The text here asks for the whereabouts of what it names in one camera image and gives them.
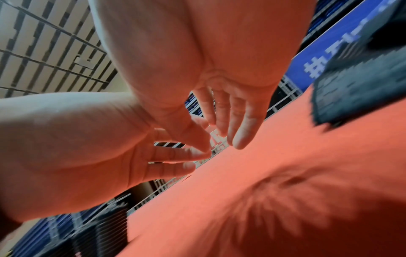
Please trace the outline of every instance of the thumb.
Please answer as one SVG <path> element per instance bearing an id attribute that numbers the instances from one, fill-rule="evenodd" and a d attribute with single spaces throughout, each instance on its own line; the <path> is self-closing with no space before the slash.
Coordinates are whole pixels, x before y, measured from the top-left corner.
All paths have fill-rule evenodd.
<path id="1" fill-rule="evenodd" d="M 169 135 L 179 142 L 193 146 L 202 152 L 210 151 L 210 135 L 194 122 L 184 105 L 160 109 L 150 113 Z"/>

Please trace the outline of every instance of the pinky finger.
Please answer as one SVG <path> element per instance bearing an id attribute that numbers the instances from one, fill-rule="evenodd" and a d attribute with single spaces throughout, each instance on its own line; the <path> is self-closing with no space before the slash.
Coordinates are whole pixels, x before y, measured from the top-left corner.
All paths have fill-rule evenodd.
<path id="1" fill-rule="evenodd" d="M 144 181 L 181 177 L 192 173 L 195 169 L 196 165 L 193 162 L 148 164 Z"/>

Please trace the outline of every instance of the orange floor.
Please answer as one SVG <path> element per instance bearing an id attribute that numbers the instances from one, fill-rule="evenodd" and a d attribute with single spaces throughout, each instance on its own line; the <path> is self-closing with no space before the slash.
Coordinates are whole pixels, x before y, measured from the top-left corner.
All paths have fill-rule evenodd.
<path id="1" fill-rule="evenodd" d="M 406 100 L 330 129 L 310 93 L 131 215 L 118 257 L 404 255 Z"/>

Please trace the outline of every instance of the ceiling panel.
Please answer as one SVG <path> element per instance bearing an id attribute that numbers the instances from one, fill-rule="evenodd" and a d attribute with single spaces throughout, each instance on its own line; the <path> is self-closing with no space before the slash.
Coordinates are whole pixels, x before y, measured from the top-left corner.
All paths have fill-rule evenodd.
<path id="1" fill-rule="evenodd" d="M 99 91 L 109 83 L 116 71 L 100 46 L 87 0 L 10 3 L 0 0 L 0 86 L 12 90 L 0 98 Z M 75 64 L 76 57 L 90 66 Z"/>

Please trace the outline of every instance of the hashtag symbol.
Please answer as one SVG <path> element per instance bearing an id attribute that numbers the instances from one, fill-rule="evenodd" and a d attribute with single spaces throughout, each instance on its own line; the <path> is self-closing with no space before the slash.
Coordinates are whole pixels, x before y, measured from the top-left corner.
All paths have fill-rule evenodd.
<path id="1" fill-rule="evenodd" d="M 312 62 L 312 64 L 304 64 L 304 71 L 306 73 L 310 73 L 311 78 L 318 78 L 324 71 L 324 67 L 327 64 L 327 59 L 324 56 L 321 56 L 320 58 L 313 57 Z"/>

